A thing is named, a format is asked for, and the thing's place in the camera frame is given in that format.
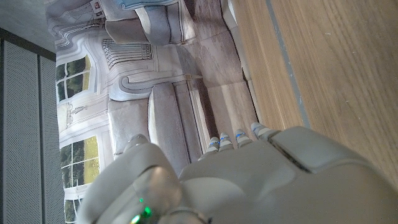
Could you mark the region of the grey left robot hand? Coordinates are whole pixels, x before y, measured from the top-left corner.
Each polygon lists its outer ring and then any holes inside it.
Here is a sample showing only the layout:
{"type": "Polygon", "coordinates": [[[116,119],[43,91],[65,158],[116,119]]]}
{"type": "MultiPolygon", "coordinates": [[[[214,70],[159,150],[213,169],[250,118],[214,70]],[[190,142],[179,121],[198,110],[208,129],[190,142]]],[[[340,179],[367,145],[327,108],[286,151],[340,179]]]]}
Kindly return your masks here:
{"type": "Polygon", "coordinates": [[[141,134],[86,192],[77,223],[396,223],[397,189],[364,157],[296,126],[253,123],[176,174],[141,134]]]}

